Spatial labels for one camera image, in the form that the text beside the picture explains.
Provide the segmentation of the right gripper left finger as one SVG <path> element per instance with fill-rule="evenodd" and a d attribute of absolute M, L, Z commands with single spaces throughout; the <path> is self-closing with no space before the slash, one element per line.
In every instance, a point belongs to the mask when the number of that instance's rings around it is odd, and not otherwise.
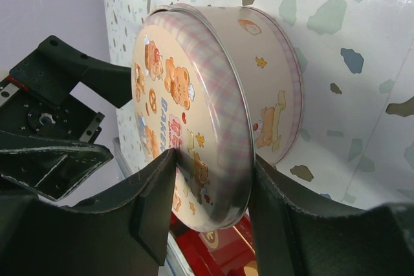
<path fill-rule="evenodd" d="M 177 154 L 72 207 L 1 184 L 2 275 L 157 275 L 166 260 Z"/>

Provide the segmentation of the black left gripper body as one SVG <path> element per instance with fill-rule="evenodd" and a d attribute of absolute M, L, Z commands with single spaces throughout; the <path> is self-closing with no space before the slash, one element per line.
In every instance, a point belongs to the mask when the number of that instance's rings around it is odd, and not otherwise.
<path fill-rule="evenodd" d="M 79 140 L 93 143 L 105 116 L 73 96 L 56 109 L 19 88 L 7 76 L 1 81 L 1 130 L 22 136 Z"/>

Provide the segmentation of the round metal tin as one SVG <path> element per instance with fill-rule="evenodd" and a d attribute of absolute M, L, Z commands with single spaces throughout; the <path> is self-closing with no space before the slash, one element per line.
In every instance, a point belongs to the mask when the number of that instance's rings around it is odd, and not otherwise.
<path fill-rule="evenodd" d="M 177 36 L 197 69 L 214 126 L 228 117 L 268 163 L 286 157 L 300 131 L 303 87 L 279 25 L 252 7 L 175 4 L 151 17 Z"/>

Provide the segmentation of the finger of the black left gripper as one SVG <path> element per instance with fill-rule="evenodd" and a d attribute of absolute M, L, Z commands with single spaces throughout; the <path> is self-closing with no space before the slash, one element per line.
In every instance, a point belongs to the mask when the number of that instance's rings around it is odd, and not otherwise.
<path fill-rule="evenodd" d="M 116 108 L 132 99 L 131 69 L 92 58 L 49 36 L 14 66 L 8 80 L 57 108 L 82 83 Z"/>
<path fill-rule="evenodd" d="M 49 200 L 65 198 L 112 159 L 103 145 L 1 131 L 1 178 Z"/>

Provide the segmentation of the round metal tin lid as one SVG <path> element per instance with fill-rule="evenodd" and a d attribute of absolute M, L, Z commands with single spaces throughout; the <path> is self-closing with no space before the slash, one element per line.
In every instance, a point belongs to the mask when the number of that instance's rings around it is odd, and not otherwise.
<path fill-rule="evenodd" d="M 147 160 L 177 153 L 173 214 L 201 232 L 236 224 L 251 193 L 249 120 L 229 57 L 197 9 L 168 5 L 147 16 L 131 84 Z"/>

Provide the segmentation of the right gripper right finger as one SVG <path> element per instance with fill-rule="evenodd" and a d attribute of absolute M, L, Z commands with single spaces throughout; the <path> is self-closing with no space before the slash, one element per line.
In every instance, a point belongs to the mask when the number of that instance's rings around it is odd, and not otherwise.
<path fill-rule="evenodd" d="M 257 158 L 249 204 L 260 275 L 412 275 L 413 205 L 363 210 Z"/>

